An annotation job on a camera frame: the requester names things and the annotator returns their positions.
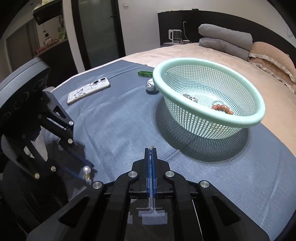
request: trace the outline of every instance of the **pillow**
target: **pillow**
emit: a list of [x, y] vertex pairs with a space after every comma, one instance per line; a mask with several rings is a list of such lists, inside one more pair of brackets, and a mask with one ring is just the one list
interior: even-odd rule
[[249, 33], [234, 31], [212, 24], [204, 23], [200, 25], [198, 32], [204, 37], [222, 39], [246, 50], [250, 50], [253, 44], [252, 35]]
[[287, 75], [280, 68], [275, 66], [273, 63], [265, 59], [253, 57], [250, 57], [249, 62], [263, 69], [273, 77], [277, 78], [279, 81], [283, 82], [284, 85], [286, 85], [290, 90], [296, 93], [296, 84], [291, 80], [290, 76]]
[[239, 57], [246, 61], [249, 58], [248, 50], [237, 47], [221, 39], [201, 38], [199, 42], [199, 46], [219, 50], [221, 52]]
[[289, 58], [284, 52], [278, 48], [264, 42], [255, 42], [250, 50], [249, 57], [265, 59], [290, 76], [293, 82], [296, 82], [296, 69]]

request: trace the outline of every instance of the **white cable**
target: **white cable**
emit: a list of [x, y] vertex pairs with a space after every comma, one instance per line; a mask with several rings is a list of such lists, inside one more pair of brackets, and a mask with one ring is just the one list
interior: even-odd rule
[[185, 26], [184, 26], [184, 23], [187, 23], [186, 21], [183, 22], [183, 31], [184, 31], [184, 36], [185, 38], [192, 44], [192, 42], [186, 37], [186, 34], [185, 34]]

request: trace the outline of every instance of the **mint green plastic basket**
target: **mint green plastic basket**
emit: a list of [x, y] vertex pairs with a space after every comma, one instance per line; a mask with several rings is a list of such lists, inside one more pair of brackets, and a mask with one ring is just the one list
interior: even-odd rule
[[[211, 61], [197, 58], [164, 61], [154, 69], [153, 81], [177, 123], [201, 137], [229, 137], [258, 124], [265, 113], [262, 96], [245, 77]], [[197, 103], [183, 94], [197, 98]], [[212, 110], [215, 101], [227, 105], [234, 114]]]

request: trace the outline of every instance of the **beige bedsheet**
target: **beige bedsheet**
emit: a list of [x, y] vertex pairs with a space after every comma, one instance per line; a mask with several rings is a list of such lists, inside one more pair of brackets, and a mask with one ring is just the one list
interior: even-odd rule
[[198, 44], [158, 48], [121, 59], [156, 67], [162, 61], [178, 57], [210, 60], [225, 65], [246, 77], [258, 89], [265, 101], [266, 113], [262, 124], [296, 155], [296, 95], [257, 66], [226, 53], [200, 47]]

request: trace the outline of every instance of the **pearl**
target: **pearl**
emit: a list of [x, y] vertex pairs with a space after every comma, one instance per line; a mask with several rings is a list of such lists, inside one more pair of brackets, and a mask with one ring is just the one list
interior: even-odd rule
[[90, 172], [91, 172], [91, 168], [90, 168], [89, 166], [85, 166], [85, 167], [83, 168], [83, 172], [84, 172], [84, 173], [90, 173]]

